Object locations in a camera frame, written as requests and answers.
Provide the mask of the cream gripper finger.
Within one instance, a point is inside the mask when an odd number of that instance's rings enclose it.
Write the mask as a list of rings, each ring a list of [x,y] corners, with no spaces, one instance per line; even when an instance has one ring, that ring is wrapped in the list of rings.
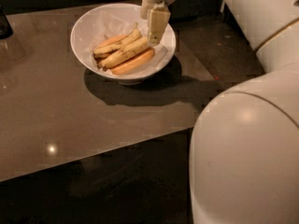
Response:
[[[150,11],[153,9],[153,4],[149,2],[149,0],[142,0],[140,17],[143,20],[147,20],[149,18]]]
[[[161,42],[170,16],[171,13],[164,2],[154,4],[148,10],[148,40],[151,45],[158,45]]]

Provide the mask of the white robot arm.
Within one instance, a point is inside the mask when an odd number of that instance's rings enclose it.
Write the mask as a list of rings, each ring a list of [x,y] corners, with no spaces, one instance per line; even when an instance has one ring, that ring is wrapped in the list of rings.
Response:
[[[193,224],[299,224],[299,0],[222,0],[264,75],[215,97],[196,121]]]

